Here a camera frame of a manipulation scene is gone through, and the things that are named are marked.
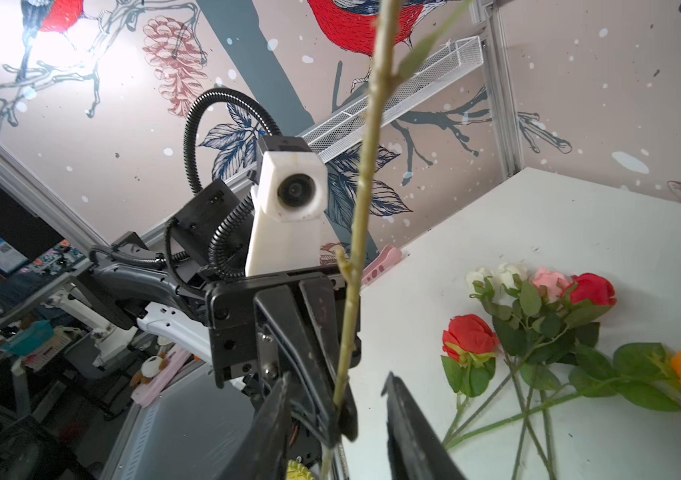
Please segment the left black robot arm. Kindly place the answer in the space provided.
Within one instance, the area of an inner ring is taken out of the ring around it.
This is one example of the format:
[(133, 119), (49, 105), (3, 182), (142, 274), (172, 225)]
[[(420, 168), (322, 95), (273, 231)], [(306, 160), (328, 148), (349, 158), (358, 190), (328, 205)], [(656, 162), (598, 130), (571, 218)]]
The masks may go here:
[(346, 282), (320, 260), (328, 164), (284, 136), (256, 100), (224, 87), (198, 96), (184, 127), (192, 200), (164, 227), (164, 251), (126, 236), (90, 249), (74, 283), (97, 314), (176, 342), (216, 382), (276, 387), (322, 445), (358, 436), (350, 391), (336, 399)]

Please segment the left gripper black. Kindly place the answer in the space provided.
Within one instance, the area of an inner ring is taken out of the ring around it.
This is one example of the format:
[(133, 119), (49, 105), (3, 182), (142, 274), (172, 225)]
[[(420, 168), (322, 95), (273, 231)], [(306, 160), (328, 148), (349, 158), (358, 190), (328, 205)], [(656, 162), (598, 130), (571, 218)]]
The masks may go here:
[[(248, 277), (210, 285), (208, 332), (216, 385), (248, 374), (244, 368), (260, 356), (262, 375), (277, 363), (292, 374), (290, 405), (322, 442), (332, 447), (345, 437), (358, 438), (358, 414), (351, 387), (340, 406), (334, 402), (342, 338), (346, 284), (338, 269), (304, 269)], [(274, 340), (256, 349), (258, 331)]]

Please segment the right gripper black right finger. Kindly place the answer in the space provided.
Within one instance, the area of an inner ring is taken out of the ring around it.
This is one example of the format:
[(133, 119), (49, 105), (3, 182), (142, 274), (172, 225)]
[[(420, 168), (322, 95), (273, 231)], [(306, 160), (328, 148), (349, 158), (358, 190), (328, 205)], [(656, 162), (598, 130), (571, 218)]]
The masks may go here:
[(387, 454), (396, 480), (464, 480), (401, 378), (388, 374)]

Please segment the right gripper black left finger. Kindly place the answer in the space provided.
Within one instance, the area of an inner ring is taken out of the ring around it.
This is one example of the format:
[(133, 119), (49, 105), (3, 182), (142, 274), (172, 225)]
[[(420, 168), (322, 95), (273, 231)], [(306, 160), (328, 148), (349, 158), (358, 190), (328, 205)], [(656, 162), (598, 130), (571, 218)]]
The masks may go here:
[(292, 432), (290, 410), (292, 376), (286, 374), (274, 384), (244, 441), (218, 474), (218, 479), (286, 479), (288, 443)]

